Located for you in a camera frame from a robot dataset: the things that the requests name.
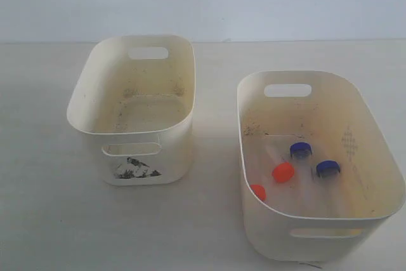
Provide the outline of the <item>red-capped clear tube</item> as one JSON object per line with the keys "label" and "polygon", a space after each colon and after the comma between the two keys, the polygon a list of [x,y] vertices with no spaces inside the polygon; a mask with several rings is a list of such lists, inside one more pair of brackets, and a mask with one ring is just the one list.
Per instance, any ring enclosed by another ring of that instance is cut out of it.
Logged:
{"label": "red-capped clear tube", "polygon": [[294,166],[278,147],[267,145],[265,152],[270,175],[275,183],[286,183],[294,177]]}
{"label": "red-capped clear tube", "polygon": [[262,185],[259,184],[250,184],[250,188],[253,191],[254,195],[261,201],[265,202],[266,200],[266,190]]}

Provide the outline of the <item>blue-capped clear tube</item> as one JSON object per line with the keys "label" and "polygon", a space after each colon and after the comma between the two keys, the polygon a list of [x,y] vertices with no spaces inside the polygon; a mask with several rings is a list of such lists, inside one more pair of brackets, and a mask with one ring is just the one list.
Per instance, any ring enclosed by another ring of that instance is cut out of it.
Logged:
{"label": "blue-capped clear tube", "polygon": [[333,160],[324,160],[315,167],[315,181],[318,183],[327,183],[337,180],[341,174],[341,167],[338,162]]}
{"label": "blue-capped clear tube", "polygon": [[290,157],[293,164],[310,165],[312,162],[313,150],[307,142],[293,143],[290,148]]}

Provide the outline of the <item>cream plastic bin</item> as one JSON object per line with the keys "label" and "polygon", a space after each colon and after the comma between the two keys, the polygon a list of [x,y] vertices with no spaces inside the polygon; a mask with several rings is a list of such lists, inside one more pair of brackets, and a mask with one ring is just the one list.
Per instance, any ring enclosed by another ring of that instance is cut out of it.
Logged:
{"label": "cream plastic bin", "polygon": [[[405,202],[405,181],[357,88],[318,71],[265,71],[237,88],[244,228],[253,248],[278,261],[331,261],[359,247]],[[310,165],[293,164],[289,148],[307,142]],[[275,183],[265,147],[278,147],[294,177]],[[315,181],[324,160],[341,174]],[[262,185],[265,202],[250,184]]]}
{"label": "cream plastic bin", "polygon": [[195,93],[195,54],[187,39],[111,37],[91,50],[67,120],[105,182],[171,183],[192,165]]}

